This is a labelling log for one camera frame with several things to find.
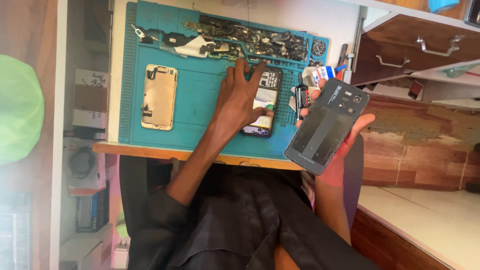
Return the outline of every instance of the green plastic bag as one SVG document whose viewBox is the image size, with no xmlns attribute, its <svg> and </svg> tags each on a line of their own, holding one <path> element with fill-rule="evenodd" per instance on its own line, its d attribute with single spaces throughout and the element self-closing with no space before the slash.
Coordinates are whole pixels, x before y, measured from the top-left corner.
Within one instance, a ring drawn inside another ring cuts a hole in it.
<svg viewBox="0 0 480 270">
<path fill-rule="evenodd" d="M 34 69 L 0 54 L 0 165 L 28 155 L 40 138 L 45 112 Z"/>
</svg>

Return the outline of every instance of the black shirt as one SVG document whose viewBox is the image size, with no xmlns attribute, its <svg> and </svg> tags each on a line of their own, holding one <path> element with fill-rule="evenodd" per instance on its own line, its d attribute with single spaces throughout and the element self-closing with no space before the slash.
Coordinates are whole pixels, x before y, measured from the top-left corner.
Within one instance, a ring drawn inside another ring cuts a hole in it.
<svg viewBox="0 0 480 270">
<path fill-rule="evenodd" d="M 152 194 L 130 235 L 129 269 L 275 269 L 279 242 L 301 270 L 378 269 L 314 214 L 299 172 L 214 166 L 191 206 Z"/>
</svg>

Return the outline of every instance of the drawer handle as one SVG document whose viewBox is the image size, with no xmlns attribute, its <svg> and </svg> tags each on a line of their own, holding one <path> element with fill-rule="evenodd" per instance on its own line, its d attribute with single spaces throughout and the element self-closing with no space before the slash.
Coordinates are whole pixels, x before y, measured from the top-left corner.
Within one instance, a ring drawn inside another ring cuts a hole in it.
<svg viewBox="0 0 480 270">
<path fill-rule="evenodd" d="M 376 55 L 376 57 L 377 57 L 378 60 L 380 61 L 380 64 L 381 64 L 381 65 L 384 65 L 384 66 L 403 67 L 406 63 L 410 63 L 410 60 L 404 59 L 404 60 L 403 60 L 403 64 L 401 64 L 401 65 L 387 64 L 387 63 L 384 63 L 384 62 L 382 61 L 382 57 L 381 57 L 380 55 Z"/>
<path fill-rule="evenodd" d="M 458 42 L 458 41 L 461 41 L 464 37 L 465 36 L 455 36 L 455 37 L 453 37 L 450 40 L 450 46 L 451 47 L 450 47 L 450 49 L 448 49 L 447 53 L 427 50 L 427 48 L 425 46 L 425 40 L 423 40 L 423 38 L 421 38 L 421 37 L 417 38 L 417 43 L 421 44 L 421 50 L 425 53 L 431 53 L 431 54 L 440 55 L 440 56 L 450 56 L 450 54 L 452 54 L 452 52 L 460 49 L 459 47 L 455 46 L 455 43 Z"/>
</svg>

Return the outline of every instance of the hand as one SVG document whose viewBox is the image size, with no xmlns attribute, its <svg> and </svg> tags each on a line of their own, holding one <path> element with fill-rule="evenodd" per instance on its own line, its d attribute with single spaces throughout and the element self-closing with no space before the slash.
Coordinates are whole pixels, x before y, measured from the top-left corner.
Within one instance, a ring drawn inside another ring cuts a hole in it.
<svg viewBox="0 0 480 270">
<path fill-rule="evenodd" d="M 326 83 L 326 80 L 325 79 L 321 79 L 319 82 L 318 82 L 318 86 L 320 88 L 322 88 Z M 312 94 L 310 94 L 310 100 L 312 101 L 312 103 L 315 102 L 315 100 L 320 96 L 320 91 L 319 90 L 315 90 L 312 92 Z M 307 108 L 303 108 L 301 111 L 300 111 L 300 115 L 303 116 L 303 117 L 306 117 L 309 113 L 309 110 Z M 355 143 L 355 139 L 357 138 L 357 135 L 360 131 L 362 131 L 362 129 L 367 126 L 368 124 L 370 124 L 371 122 L 373 122 L 375 120 L 375 115 L 371 114 L 371 113 L 367 113 L 367 114 L 364 114 L 362 116 L 360 116 L 356 121 L 355 123 L 353 124 L 353 127 L 352 127 L 352 130 L 350 131 L 350 133 L 347 135 L 347 137 L 345 138 L 345 140 L 342 142 L 342 144 L 340 145 L 340 147 L 338 148 L 338 150 L 336 151 L 335 155 L 333 156 L 332 160 L 330 161 L 329 165 L 327 166 L 327 169 L 328 167 L 330 167 L 330 164 L 332 164 L 332 162 L 334 162 L 335 160 L 338 160 L 338 159 L 341 159 L 343 160 L 343 158 L 348 154 L 348 152 L 350 151 L 350 148 L 352 148 L 352 145 Z M 302 120 L 299 120 L 297 121 L 297 123 L 295 124 L 295 126 L 297 128 L 300 127 L 302 123 Z"/>
<path fill-rule="evenodd" d="M 243 75 L 250 72 L 245 59 L 238 58 L 235 68 L 227 68 L 227 77 L 220 85 L 215 111 L 207 130 L 231 140 L 240 129 L 257 121 L 260 116 L 273 116 L 273 112 L 267 108 L 252 109 L 265 66 L 266 61 L 261 61 L 248 82 Z"/>
</svg>

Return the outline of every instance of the wooden desk edge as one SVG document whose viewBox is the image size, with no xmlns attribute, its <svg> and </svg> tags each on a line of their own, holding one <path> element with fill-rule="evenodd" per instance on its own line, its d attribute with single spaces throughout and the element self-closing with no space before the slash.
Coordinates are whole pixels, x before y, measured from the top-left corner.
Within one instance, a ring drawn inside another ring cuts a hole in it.
<svg viewBox="0 0 480 270">
<path fill-rule="evenodd" d="M 94 143 L 93 151 L 95 153 L 105 154 L 117 154 L 125 156 L 146 157 L 154 159 L 171 159 L 176 158 L 178 160 L 187 160 L 191 152 L 175 151 L 167 149 L 158 149 L 154 147 L 139 147 L 129 145 L 119 145 L 117 143 Z M 215 163 L 223 163 L 228 165 L 240 165 L 240 166 L 255 166 L 263 168 L 274 168 L 284 170 L 302 170 L 303 168 L 291 161 L 279 161 L 279 160 L 263 160 L 252 159 L 242 157 L 232 157 L 219 155 L 215 160 Z"/>
</svg>

